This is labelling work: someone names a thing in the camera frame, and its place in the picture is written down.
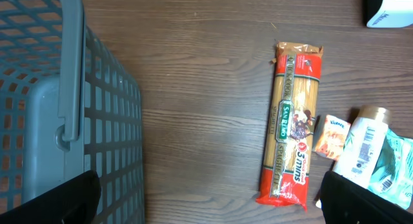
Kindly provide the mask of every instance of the grocery item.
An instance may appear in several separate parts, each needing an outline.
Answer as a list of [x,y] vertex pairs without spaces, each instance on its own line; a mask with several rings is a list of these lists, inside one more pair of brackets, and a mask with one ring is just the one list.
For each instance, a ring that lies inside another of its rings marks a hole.
[[277,44],[260,204],[307,209],[308,171],[323,47]]
[[362,106],[333,171],[367,188],[385,140],[389,121],[390,111],[387,109]]
[[313,151],[320,156],[337,161],[343,152],[350,126],[350,123],[338,117],[321,116],[314,131]]
[[413,188],[413,140],[387,131],[369,191],[408,209]]

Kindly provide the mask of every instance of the barcode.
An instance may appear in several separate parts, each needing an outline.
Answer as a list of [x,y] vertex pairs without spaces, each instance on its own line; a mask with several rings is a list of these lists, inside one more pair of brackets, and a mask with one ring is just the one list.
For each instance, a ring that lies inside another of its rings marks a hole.
[[362,174],[363,170],[367,167],[365,164],[370,162],[370,155],[372,154],[372,152],[370,151],[370,148],[372,146],[371,142],[373,141],[375,132],[376,130],[374,130],[373,128],[367,127],[366,134],[364,135],[363,144],[361,144],[357,164],[355,167],[351,168],[351,171],[353,173],[356,173],[359,175]]
[[392,186],[393,182],[389,179],[382,183],[383,188],[381,189],[382,192],[386,191],[390,186]]

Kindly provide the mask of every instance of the basket handle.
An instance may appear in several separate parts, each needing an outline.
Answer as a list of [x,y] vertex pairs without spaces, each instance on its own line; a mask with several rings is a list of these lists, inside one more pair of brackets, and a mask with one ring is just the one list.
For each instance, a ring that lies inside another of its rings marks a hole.
[[65,119],[63,141],[76,141],[79,137],[83,4],[82,0],[60,0],[60,2],[63,10],[63,33],[57,116]]

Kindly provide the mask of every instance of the black object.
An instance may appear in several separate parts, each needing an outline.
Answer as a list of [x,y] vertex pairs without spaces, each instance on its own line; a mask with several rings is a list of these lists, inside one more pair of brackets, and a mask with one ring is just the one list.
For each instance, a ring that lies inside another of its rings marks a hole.
[[413,214],[328,171],[320,195],[326,224],[413,223]]
[[90,170],[0,215],[0,223],[89,224],[100,197],[99,177]]

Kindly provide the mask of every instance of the teal packet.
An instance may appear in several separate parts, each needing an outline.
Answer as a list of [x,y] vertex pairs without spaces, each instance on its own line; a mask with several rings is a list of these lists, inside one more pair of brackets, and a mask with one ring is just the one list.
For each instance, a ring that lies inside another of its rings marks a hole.
[[369,191],[408,209],[413,189],[413,140],[387,131]]

